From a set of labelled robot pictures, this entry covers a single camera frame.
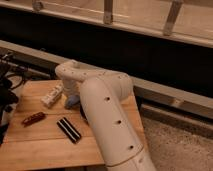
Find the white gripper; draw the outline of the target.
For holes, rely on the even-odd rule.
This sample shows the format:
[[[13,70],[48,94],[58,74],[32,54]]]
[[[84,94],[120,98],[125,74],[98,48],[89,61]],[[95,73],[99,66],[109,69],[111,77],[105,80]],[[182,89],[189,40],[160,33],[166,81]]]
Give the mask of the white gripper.
[[[80,102],[80,97],[78,96],[78,85],[74,80],[63,80],[63,93],[68,97],[65,101],[65,108],[71,109],[74,105]]]

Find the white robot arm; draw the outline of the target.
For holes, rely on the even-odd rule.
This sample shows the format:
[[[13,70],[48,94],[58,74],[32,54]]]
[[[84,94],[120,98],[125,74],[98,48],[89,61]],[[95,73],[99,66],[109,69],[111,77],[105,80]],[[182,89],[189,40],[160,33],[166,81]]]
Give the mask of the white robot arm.
[[[120,103],[133,92],[128,74],[80,69],[75,60],[59,64],[55,73],[66,96],[80,82],[81,106],[108,171],[157,171]]]

